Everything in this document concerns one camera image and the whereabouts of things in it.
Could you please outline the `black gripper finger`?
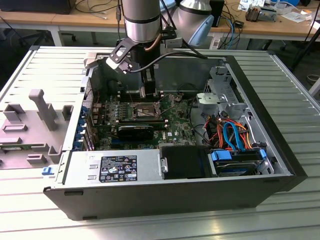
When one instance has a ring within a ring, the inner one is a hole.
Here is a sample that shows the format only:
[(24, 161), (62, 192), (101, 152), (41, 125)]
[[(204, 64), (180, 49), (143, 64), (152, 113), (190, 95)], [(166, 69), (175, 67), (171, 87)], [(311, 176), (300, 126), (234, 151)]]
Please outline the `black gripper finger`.
[(153, 66), (144, 71), (143, 84), (145, 95), (148, 97), (153, 97), (156, 94), (155, 70)]

